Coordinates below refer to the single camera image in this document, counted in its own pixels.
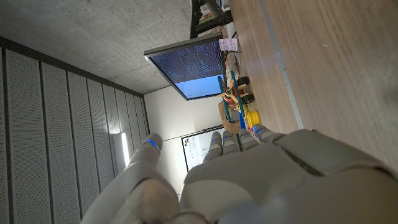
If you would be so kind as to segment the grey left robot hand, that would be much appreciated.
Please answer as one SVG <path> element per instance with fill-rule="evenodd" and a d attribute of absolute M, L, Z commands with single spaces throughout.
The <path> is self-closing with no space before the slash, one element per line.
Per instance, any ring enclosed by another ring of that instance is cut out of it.
<path fill-rule="evenodd" d="M 157 171 L 162 138 L 150 134 L 82 222 L 397 222 L 397 174 L 373 156 L 307 129 L 257 124 L 239 138 L 214 132 L 176 193 Z"/>

